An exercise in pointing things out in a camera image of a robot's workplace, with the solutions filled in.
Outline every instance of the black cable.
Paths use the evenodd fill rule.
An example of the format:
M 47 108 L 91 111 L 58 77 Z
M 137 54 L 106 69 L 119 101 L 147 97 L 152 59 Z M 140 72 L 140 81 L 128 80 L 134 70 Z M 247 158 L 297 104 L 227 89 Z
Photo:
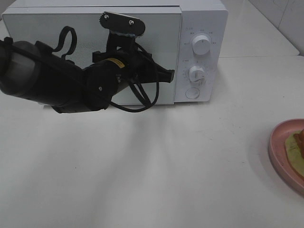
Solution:
M 8 44 L 5 43 L 4 41 L 1 41 L 0 40 L 0 44 L 3 44 L 4 46 L 7 46 Z M 126 108 L 124 106 L 121 106 L 119 104 L 116 104 L 112 101 L 109 101 L 108 99 L 106 99 L 105 97 L 101 96 L 99 93 L 89 89 L 88 87 L 86 87 L 86 85 L 82 84 L 81 82 L 77 81 L 76 79 L 74 79 L 73 77 L 71 77 L 70 75 L 68 75 L 67 73 L 65 72 L 62 72 L 60 68 L 58 68 L 57 66 L 49 63 L 49 62 L 46 62 L 44 61 L 43 59 L 41 59 L 40 57 L 32 54 L 32 53 L 29 53 L 21 48 L 18 48 L 16 46 L 13 46 L 13 45 L 9 45 L 12 50 L 14 50 L 16 53 L 19 53 L 19 54 L 22 54 L 26 57 L 29 57 L 31 58 L 32 60 L 35 60 L 37 62 L 40 62 L 40 63 L 43 63 L 45 65 L 47 65 L 48 67 L 62 73 L 63 75 L 67 76 L 69 79 L 73 80 L 74 82 L 76 82 L 78 85 L 80 85 L 84 90 L 86 90 L 87 92 L 90 92 L 91 94 L 94 94 L 95 96 L 99 97 L 100 99 L 102 99 L 103 101 L 107 102 L 108 104 L 110 104 L 111 106 L 113 107 L 116 107 L 120 110 L 123 110 L 123 111 L 126 111 L 126 112 L 130 112 L 130 113 L 139 113 L 139 112 L 143 112 L 149 108 L 151 108 L 153 105 L 156 104 L 157 100 L 158 100 L 158 97 L 159 97 L 159 90 L 160 90 L 160 84 L 159 84 L 159 75 L 158 75 L 158 71 L 157 71 L 157 65 L 156 63 L 154 62 L 154 60 L 152 59 L 152 57 L 149 55 L 149 53 L 142 47 L 140 46 L 139 44 L 135 43 L 136 46 L 143 52 L 143 56 L 145 56 L 146 58 L 148 58 L 152 63 L 153 63 L 153 66 L 154 66 L 154 71 L 155 71 L 155 79 L 156 79 L 156 93 L 155 93 L 155 99 L 154 101 L 148 105 L 148 106 L 145 106 L 143 108 L 139 108 L 139 109 L 130 109 L 130 108 Z

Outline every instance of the timer knob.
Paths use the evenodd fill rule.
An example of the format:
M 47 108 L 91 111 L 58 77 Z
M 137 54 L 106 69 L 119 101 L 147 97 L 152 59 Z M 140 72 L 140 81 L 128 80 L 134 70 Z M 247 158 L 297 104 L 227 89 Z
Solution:
M 202 56 L 210 51 L 210 37 L 206 35 L 197 35 L 192 40 L 193 52 L 199 56 Z
M 189 70 L 189 80 L 193 83 L 200 83 L 205 80 L 206 72 L 200 66 L 191 67 Z

